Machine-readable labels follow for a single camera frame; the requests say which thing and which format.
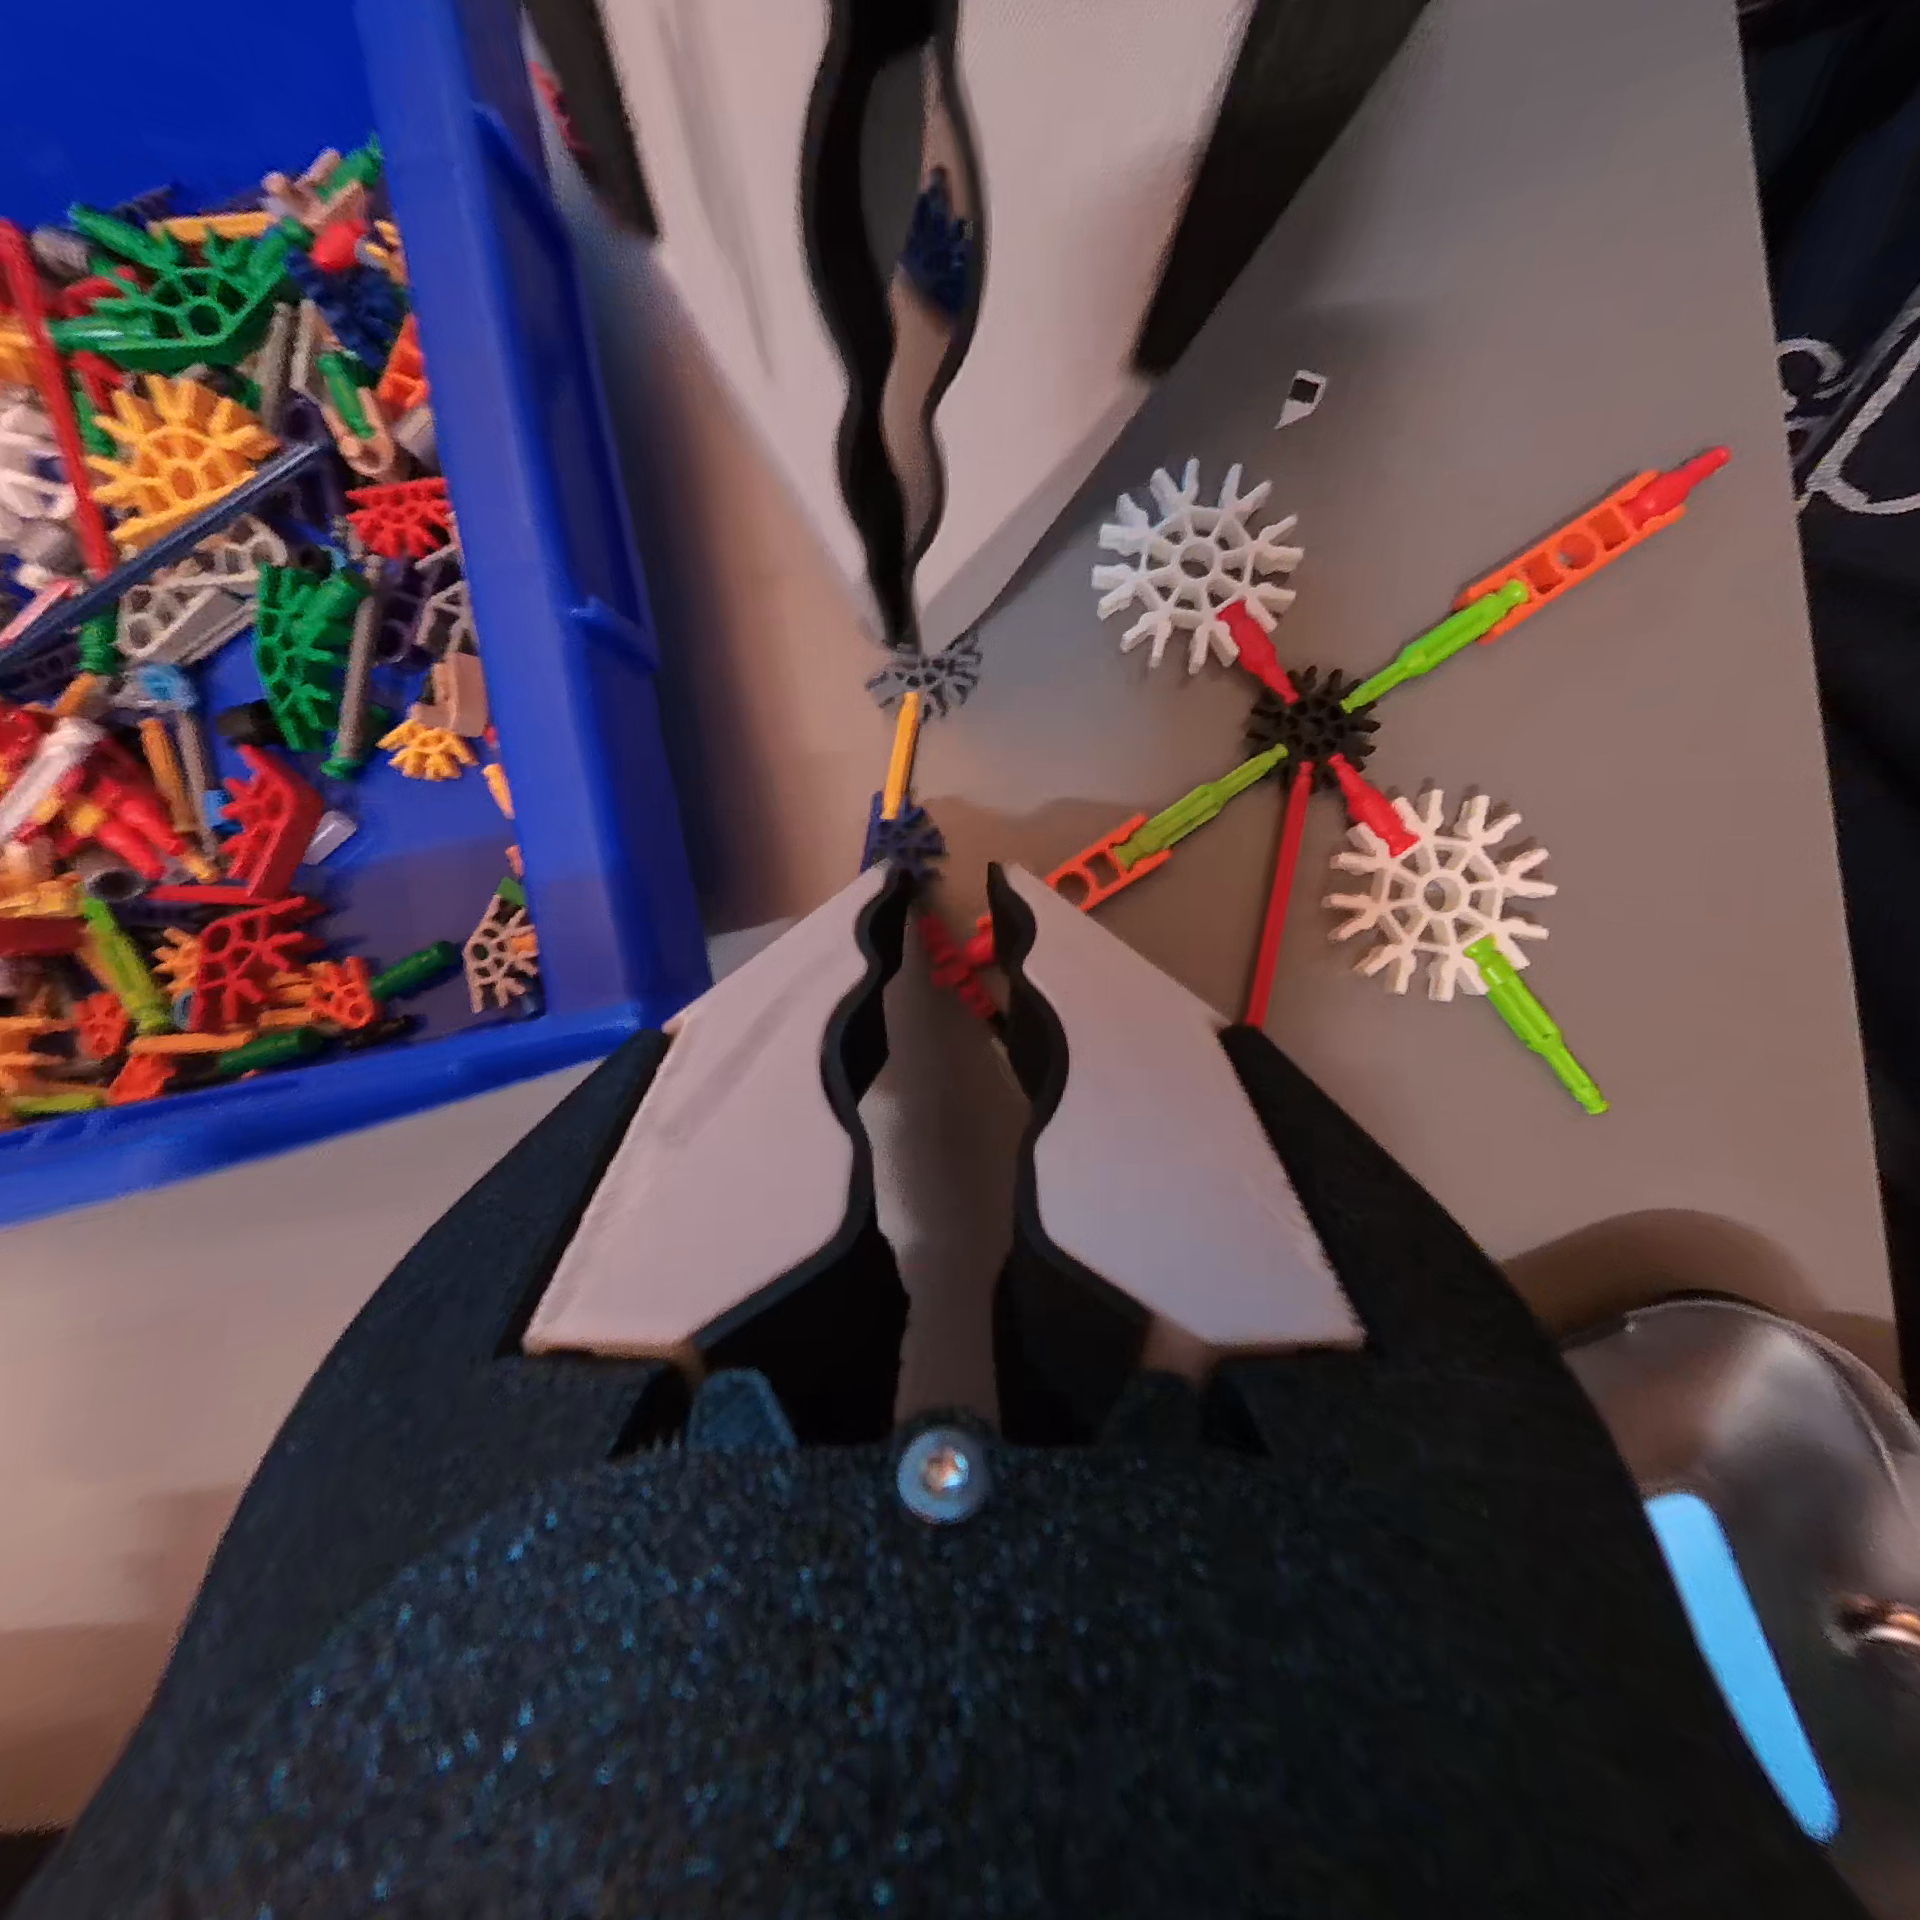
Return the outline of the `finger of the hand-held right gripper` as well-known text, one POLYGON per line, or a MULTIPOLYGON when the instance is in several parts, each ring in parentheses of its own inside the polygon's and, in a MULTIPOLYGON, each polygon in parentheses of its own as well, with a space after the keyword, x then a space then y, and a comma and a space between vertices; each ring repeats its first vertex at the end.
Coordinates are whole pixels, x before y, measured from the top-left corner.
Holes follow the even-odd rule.
POLYGON ((918 4, 601 4, 657 258, 862 612, 918 638, 866 133, 918 4))
POLYGON ((924 607, 988 607, 1138 415, 1141 325, 1244 42, 1244 3, 960 4, 982 188, 973 337, 932 417, 924 607))

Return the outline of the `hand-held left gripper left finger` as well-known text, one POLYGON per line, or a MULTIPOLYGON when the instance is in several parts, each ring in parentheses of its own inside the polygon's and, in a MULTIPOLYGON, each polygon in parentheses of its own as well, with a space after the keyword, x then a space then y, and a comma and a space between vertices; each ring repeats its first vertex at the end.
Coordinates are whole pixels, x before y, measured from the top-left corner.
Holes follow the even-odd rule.
POLYGON ((917 895, 860 873, 669 1025, 529 1355, 757 1373, 806 1445, 892 1435, 909 1301, 860 1103, 917 895))

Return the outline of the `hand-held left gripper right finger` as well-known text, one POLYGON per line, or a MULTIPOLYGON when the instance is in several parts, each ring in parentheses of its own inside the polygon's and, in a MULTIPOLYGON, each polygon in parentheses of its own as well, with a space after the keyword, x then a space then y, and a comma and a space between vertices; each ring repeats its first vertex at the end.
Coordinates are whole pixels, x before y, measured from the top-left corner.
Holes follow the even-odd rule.
POLYGON ((1142 1376, 1358 1353, 1364 1324, 1209 1003, 1018 865, 988 873, 1026 1100, 992 1295, 1013 1445, 1088 1445, 1142 1376))

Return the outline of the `red connector with black rod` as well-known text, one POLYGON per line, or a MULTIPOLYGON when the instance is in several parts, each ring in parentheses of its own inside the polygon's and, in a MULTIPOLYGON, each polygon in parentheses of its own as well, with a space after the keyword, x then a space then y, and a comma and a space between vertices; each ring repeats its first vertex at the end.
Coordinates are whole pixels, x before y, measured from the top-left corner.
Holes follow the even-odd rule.
POLYGON ((982 985, 979 969, 968 960, 964 944, 952 934, 937 910, 915 917, 915 932, 924 952, 927 970, 937 991, 960 1004, 973 1020, 1005 1039, 1005 1014, 996 998, 982 985))

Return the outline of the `blue plastic bin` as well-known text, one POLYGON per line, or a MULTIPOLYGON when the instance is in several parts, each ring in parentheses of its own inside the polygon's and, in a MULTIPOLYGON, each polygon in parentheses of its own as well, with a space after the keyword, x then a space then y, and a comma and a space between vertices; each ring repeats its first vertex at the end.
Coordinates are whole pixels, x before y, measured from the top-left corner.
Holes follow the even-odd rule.
POLYGON ((375 133, 425 330, 516 821, 476 775, 375 764, 306 877, 392 964, 469 937, 523 852, 540 1011, 5 1135, 7 1229, 309 1146, 613 1053, 709 987, 661 648, 516 4, 5 4, 5 215, 174 184, 224 201, 375 133))

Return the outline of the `toy rod and connector assembly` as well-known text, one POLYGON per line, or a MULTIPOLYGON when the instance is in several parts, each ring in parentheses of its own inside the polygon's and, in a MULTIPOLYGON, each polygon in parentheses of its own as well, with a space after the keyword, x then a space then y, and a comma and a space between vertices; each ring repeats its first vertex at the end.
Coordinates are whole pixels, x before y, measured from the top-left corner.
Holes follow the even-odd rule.
POLYGON ((1181 472, 1155 470, 1147 492, 1123 492, 1098 531, 1096 617, 1124 621, 1118 648, 1142 654, 1149 667, 1181 648, 1193 677, 1213 667, 1246 677, 1255 691, 1249 749, 1213 781, 1092 841, 1057 867, 1048 885, 1092 913, 1164 869, 1231 804, 1281 782, 1275 870, 1243 1014, 1260 1026, 1275 997, 1309 808, 1316 794, 1330 794, 1346 821, 1333 867, 1352 887, 1325 906, 1337 919, 1337 942, 1362 942, 1357 972, 1397 997, 1422 981, 1437 1003, 1486 1000, 1584 1114, 1609 1114, 1609 1097, 1525 981, 1525 949, 1544 938, 1526 905, 1557 890, 1542 875, 1546 854, 1508 848, 1521 816, 1498 813, 1486 796, 1457 804, 1393 796, 1370 775, 1370 759, 1388 701, 1521 633, 1578 584, 1677 527, 1731 461, 1726 445, 1712 445, 1632 475, 1464 586, 1441 621, 1358 678, 1284 663, 1279 630, 1297 598, 1292 575, 1304 551, 1292 516, 1267 516, 1271 484, 1249 484, 1239 465, 1213 490, 1199 461, 1181 472))

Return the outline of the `dark grey toy connector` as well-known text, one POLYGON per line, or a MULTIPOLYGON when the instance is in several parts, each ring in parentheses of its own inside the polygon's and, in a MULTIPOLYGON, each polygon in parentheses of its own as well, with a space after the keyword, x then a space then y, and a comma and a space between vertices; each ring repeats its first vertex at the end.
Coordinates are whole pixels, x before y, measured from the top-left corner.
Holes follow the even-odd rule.
POLYGON ((924 718, 949 718, 968 704, 982 678, 982 635, 971 629, 945 648, 927 652, 899 646, 866 681, 877 709, 901 709, 909 696, 921 701, 924 718))

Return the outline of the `pile of colourful toy pieces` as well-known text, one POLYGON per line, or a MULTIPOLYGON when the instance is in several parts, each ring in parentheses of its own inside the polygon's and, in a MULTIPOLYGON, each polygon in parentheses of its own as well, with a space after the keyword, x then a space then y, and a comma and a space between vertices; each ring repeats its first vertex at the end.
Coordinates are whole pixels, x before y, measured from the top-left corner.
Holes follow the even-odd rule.
POLYGON ((5 223, 5 1135, 546 1013, 375 134, 5 223))

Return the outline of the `shiny metal fitting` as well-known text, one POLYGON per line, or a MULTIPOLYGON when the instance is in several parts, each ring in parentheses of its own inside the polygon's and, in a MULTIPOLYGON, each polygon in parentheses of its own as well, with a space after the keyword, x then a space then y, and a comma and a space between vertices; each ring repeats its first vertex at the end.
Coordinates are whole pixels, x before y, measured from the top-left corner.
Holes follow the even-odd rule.
POLYGON ((1717 1515, 1814 1753, 1819 1843, 1875 1917, 1919 1915, 1919 1441, 1908 1407, 1828 1338, 1692 1297, 1577 1335, 1563 1357, 1642 1505, 1717 1515))

